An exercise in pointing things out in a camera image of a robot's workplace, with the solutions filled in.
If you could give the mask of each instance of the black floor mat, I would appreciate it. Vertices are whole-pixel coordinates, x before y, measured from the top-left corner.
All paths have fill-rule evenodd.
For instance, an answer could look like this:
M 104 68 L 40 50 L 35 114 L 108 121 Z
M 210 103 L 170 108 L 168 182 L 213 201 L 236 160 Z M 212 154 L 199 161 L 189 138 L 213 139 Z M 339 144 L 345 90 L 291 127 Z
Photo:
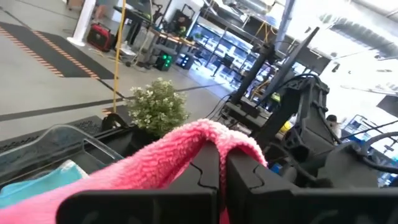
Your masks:
M 56 68 L 65 78 L 90 77 L 90 74 L 78 67 L 70 59 L 67 59 L 66 56 L 56 51 L 28 28 L 5 22 L 0 22 L 0 27 L 22 42 L 27 48 L 35 52 L 48 64 Z M 84 67 L 95 73 L 100 79 L 113 79 L 113 74 L 109 70 L 73 46 L 63 37 L 44 32 L 41 34 L 61 48 L 64 52 L 68 53 L 76 61 L 80 62 Z
M 88 75 L 73 62 L 67 60 L 28 28 L 0 22 L 0 27 L 22 42 L 26 47 L 55 67 L 64 77 L 85 77 Z
M 90 69 L 92 72 L 97 74 L 100 79 L 110 80 L 113 79 L 113 73 L 108 69 L 104 68 L 90 56 L 82 52 L 77 47 L 73 46 L 67 39 L 59 35 L 49 34 L 46 32 L 41 32 L 48 40 L 53 42 L 55 45 L 59 46 L 63 51 L 68 53 L 74 59 L 82 63 L 86 68 Z

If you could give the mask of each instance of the white column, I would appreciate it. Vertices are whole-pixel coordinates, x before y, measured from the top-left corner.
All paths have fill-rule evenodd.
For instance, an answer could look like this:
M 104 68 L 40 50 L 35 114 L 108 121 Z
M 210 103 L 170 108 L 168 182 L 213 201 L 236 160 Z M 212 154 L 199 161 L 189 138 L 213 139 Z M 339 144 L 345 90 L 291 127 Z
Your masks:
M 75 31 L 73 32 L 73 37 L 68 37 L 67 40 L 69 42 L 83 47 L 85 43 L 83 42 L 83 38 L 85 36 L 88 24 L 90 23 L 91 14 L 93 13 L 95 7 L 96 0 L 86 0 L 83 5 L 83 9 L 81 10 L 79 20 L 77 21 L 77 25 Z

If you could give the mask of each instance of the yellow part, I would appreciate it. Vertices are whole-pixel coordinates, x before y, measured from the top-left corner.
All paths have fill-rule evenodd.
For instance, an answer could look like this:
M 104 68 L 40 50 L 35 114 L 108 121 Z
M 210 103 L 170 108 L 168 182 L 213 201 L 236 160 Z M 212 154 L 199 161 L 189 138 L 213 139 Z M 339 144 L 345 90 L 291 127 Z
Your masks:
M 279 131 L 285 134 L 290 128 L 292 128 L 292 125 L 290 124 L 290 122 L 286 121 L 286 123 Z
M 273 34 L 275 34 L 275 35 L 278 35 L 278 34 L 274 31 L 274 29 L 273 29 L 272 26 L 271 26 L 271 32 L 272 32 Z
M 124 14 L 126 11 L 126 0 L 123 0 L 122 5 L 122 18 L 120 21 L 124 21 Z M 122 29 L 123 29 L 123 22 L 120 22 L 119 25 L 119 33 L 118 33 L 118 42 L 116 43 L 116 60 L 114 66 L 114 75 L 113 75 L 113 113 L 116 113 L 116 93 L 118 92 L 119 88 L 119 56 L 120 56 L 120 45 L 122 42 Z
M 276 102 L 280 102 L 280 95 L 279 95 L 278 93 L 273 93 L 273 94 L 271 95 L 271 98 L 272 98 L 273 100 L 275 100 Z
M 268 43 L 268 31 L 267 31 L 267 24 L 266 24 L 266 34 L 264 36 L 264 42 Z

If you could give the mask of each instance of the gray floor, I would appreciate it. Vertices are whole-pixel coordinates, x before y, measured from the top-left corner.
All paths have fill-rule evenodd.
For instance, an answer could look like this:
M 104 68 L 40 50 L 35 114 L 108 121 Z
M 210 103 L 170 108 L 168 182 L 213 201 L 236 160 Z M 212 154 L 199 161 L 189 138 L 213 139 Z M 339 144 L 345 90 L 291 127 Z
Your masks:
M 0 0 L 0 6 L 1 22 L 25 24 L 34 30 L 63 37 L 69 36 L 78 17 L 77 12 L 65 8 L 62 0 Z M 108 102 L 78 110 L 43 112 L 38 116 L 26 117 L 24 112 L 28 111 L 110 100 L 113 92 L 91 78 L 56 77 L 3 36 L 0 36 L 0 48 L 0 141 L 55 124 L 93 115 L 103 116 L 101 110 L 111 106 Z M 83 51 L 108 70 L 114 71 L 114 62 L 94 54 L 88 47 Z M 195 70 L 187 72 L 177 67 L 171 68 L 169 72 L 151 70 L 143 73 L 121 65 L 119 76 L 119 92 L 124 96 L 130 95 L 129 89 L 132 86 L 145 86 L 158 77 L 172 80 L 175 88 L 187 95 L 187 110 L 191 113 L 188 121 L 206 116 L 220 98 L 229 93 L 223 88 L 224 83 L 217 84 Z M 113 81 L 105 82 L 113 86 Z

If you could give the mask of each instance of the clear plastic bin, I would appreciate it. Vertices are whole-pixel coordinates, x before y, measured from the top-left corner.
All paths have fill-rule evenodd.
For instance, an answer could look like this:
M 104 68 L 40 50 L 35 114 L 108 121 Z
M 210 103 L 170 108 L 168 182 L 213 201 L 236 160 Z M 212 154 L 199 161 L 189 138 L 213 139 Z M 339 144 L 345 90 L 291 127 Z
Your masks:
M 55 125 L 35 141 L 0 154 L 0 189 L 43 170 L 56 169 L 68 159 L 91 173 L 123 157 L 76 127 Z

